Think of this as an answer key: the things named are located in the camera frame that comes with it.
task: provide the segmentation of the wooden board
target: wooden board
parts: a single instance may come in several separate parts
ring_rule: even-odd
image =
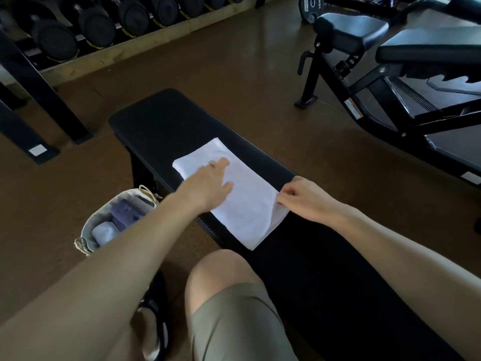
[[[170,42],[171,40],[186,36],[195,30],[252,9],[255,5],[256,0],[244,0],[239,4],[227,5],[219,10],[208,12],[194,19],[185,20],[144,36],[139,36],[86,56],[58,64],[57,66],[46,68],[40,71],[40,73],[51,86],[58,86],[155,48],[161,44]],[[10,75],[2,78],[2,82],[4,85],[8,85],[16,94],[25,95],[25,91]]]

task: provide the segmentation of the concrete floor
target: concrete floor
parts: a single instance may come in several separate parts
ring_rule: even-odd
[[[320,101],[305,111],[293,106],[305,81],[296,75],[299,56],[314,42],[298,13],[297,0],[275,0],[61,86],[59,95],[96,134],[81,146],[35,103],[19,110],[62,154],[35,166],[0,136],[0,322],[84,259],[73,246],[82,225],[132,185],[129,156],[107,119],[167,87],[334,197],[481,276],[481,238],[472,230],[481,215],[477,189],[365,133],[323,81]],[[193,223],[165,261],[176,324],[171,359],[188,359],[188,273],[217,248]],[[288,333],[301,360],[318,359]]]

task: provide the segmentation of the khaki shorts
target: khaki shorts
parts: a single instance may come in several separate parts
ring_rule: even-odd
[[[237,284],[194,313],[189,329],[196,361],[297,361],[266,289]]]

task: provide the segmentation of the white bag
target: white bag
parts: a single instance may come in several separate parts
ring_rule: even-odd
[[[138,189],[129,189],[121,192],[88,218],[82,228],[80,237],[74,241],[75,247],[87,256],[98,250],[100,246],[93,238],[92,230],[101,223],[111,221],[112,214],[110,211],[115,204],[123,199],[129,200],[134,196],[147,200],[149,203],[152,203],[154,208],[159,205],[159,200],[157,200],[157,198],[162,199],[158,195],[156,196],[153,194],[144,185],[139,186]]]

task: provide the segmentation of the forearm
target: forearm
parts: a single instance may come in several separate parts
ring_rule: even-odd
[[[350,208],[330,226],[412,310],[467,359],[481,354],[481,280]]]
[[[175,194],[0,328],[0,358],[102,359],[198,213]]]

